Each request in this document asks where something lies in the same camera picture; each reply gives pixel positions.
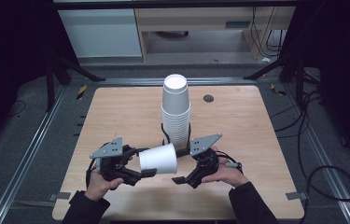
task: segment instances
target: gray carpet floor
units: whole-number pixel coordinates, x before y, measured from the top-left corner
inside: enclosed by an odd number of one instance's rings
[[[85,68],[99,77],[163,78],[172,73],[182,74],[186,77],[244,77],[258,71],[262,66],[264,66],[264,63],[261,62],[165,64],[163,61],[156,61],[145,65],[110,64],[98,67],[86,66]],[[279,73],[280,68],[275,69],[253,84],[261,92],[275,129],[287,126],[299,115],[291,97],[294,83],[280,83],[277,78]],[[51,206],[31,206],[24,202],[47,202],[50,194],[57,193],[60,190],[77,143],[77,137],[82,129],[79,124],[83,123],[83,116],[88,113],[94,91],[104,86],[94,84],[75,72],[70,71],[70,74],[72,82],[65,87],[63,100],[58,111],[44,136],[39,150],[35,154],[32,165],[16,194],[15,202],[9,208],[3,223],[60,223],[52,218],[53,208]],[[47,93],[45,81],[45,78],[41,77],[24,84],[20,88],[18,101],[14,104],[6,122],[0,128],[0,197],[16,172],[41,120],[46,115]],[[272,91],[271,83],[275,85],[277,91],[284,91],[286,95]],[[82,99],[77,100],[81,85],[88,85],[88,87]],[[60,88],[62,87],[56,84],[56,91]],[[311,92],[315,90],[315,87],[305,85],[305,89]],[[318,99],[310,103],[308,116],[310,120],[309,127],[313,128],[332,163],[350,174],[350,147],[342,146],[341,134],[337,131],[327,109],[319,103]],[[297,134],[298,129],[299,124],[296,124],[276,134],[297,190],[305,191],[306,181],[301,174],[297,159],[297,137],[292,136]],[[307,174],[310,174],[314,168],[319,166],[317,156],[306,132],[301,134],[301,159]],[[343,177],[343,182],[350,191],[350,180]],[[317,174],[313,183],[331,194],[328,181],[323,173]],[[350,223],[345,219],[345,215],[337,201],[323,197],[313,189],[310,190],[309,197],[305,223]],[[279,221],[280,223],[299,222],[298,220]],[[213,224],[215,221],[201,223]],[[235,222],[219,221],[217,223]]]

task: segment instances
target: white paper cup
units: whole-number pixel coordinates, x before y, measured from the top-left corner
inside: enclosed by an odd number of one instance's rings
[[[177,156],[174,145],[154,147],[139,153],[141,170],[157,169],[157,174],[177,173]]]
[[[163,81],[162,109],[171,115],[189,110],[189,88],[185,77],[172,74]]]

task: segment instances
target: wooden table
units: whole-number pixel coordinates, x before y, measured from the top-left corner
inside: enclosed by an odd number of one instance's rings
[[[214,96],[212,103],[203,100]],[[296,191],[259,89],[255,86],[191,86],[191,137],[222,133],[215,146],[240,161],[245,175],[277,218],[301,218],[300,200],[289,201],[286,193]],[[98,89],[91,102],[61,192],[85,189],[89,155],[102,144],[123,137],[131,147],[161,145],[162,87]],[[195,168],[191,156],[178,159],[176,175],[155,175],[135,187],[121,185],[105,198],[111,206],[107,220],[235,219],[228,192],[222,182],[191,186],[176,185],[175,176],[187,176]],[[140,171],[135,157],[128,168]],[[55,219],[63,219],[69,200],[58,200]]]

